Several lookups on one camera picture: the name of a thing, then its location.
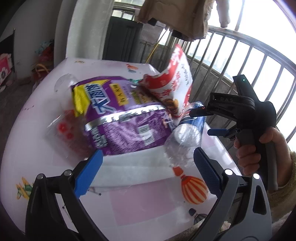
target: red spot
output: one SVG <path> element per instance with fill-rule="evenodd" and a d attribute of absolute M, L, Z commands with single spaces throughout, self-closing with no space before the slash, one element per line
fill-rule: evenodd
<path fill-rule="evenodd" d="M 58 125 L 58 129 L 61 133 L 65 133 L 68 130 L 67 124 L 66 123 L 60 123 Z"/>
<path fill-rule="evenodd" d="M 66 135 L 66 137 L 67 137 L 68 140 L 71 140 L 71 139 L 73 139 L 74 135 L 72 133 L 68 133 Z"/>

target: black handle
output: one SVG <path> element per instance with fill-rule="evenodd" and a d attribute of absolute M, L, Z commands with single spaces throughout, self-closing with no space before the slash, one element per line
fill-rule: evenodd
<path fill-rule="evenodd" d="M 261 176 L 265 189 L 270 193 L 278 189 L 277 169 L 276 169 L 276 152 L 273 142 L 262 144 L 259 142 L 260 136 L 264 131 L 243 129 L 236 134 L 241 146 L 255 145 L 256 153 L 260 153 L 259 169 L 257 173 Z"/>

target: barcode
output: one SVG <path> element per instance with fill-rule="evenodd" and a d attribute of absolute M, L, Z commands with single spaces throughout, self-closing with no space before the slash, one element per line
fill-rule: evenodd
<path fill-rule="evenodd" d="M 148 146 L 149 144 L 155 141 L 154 136 L 149 128 L 149 125 L 143 125 L 138 127 L 139 135 L 141 136 L 142 140 L 144 141 L 144 145 Z"/>

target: table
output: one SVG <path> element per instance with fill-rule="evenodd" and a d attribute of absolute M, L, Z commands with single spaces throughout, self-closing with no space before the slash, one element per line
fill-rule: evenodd
<path fill-rule="evenodd" d="M 54 95 L 54 85 L 63 75 L 71 73 L 84 80 L 95 76 L 123 76 L 141 79 L 143 74 L 158 72 L 149 64 L 129 64 L 116 61 L 67 58 L 41 82 L 20 111 L 10 132 L 0 172 L 1 201 L 19 229 L 25 231 L 28 199 L 17 196 L 24 185 L 32 185 L 37 174 L 47 177 L 61 175 L 77 163 L 58 155 L 45 140 L 46 127 L 63 113 Z M 207 135 L 205 124 L 202 148 L 211 159 L 226 169 L 240 172 L 217 137 Z M 184 169 L 187 176 L 201 177 L 197 168 Z M 205 202 L 192 204 L 185 201 L 180 177 L 172 177 L 128 188 L 97 193 L 90 190 L 80 200 L 96 225 L 109 240 L 165 240 L 193 225 L 190 208 L 207 214 L 216 201 L 208 194 Z M 63 200 L 57 195 L 60 208 Z M 68 213 L 62 209 L 68 227 L 76 230 Z"/>

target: person's arm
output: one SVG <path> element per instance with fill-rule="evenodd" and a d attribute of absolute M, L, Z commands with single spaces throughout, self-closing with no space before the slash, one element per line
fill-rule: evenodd
<path fill-rule="evenodd" d="M 279 190 L 268 194 L 273 221 L 290 212 L 296 204 L 296 154 L 290 152 L 285 137 L 277 129 L 269 127 L 260 137 L 261 143 L 273 141 L 276 148 L 277 182 Z M 254 145 L 240 146 L 238 139 L 234 141 L 237 148 L 239 165 L 244 175 L 251 175 L 259 168 L 260 154 L 255 153 Z"/>

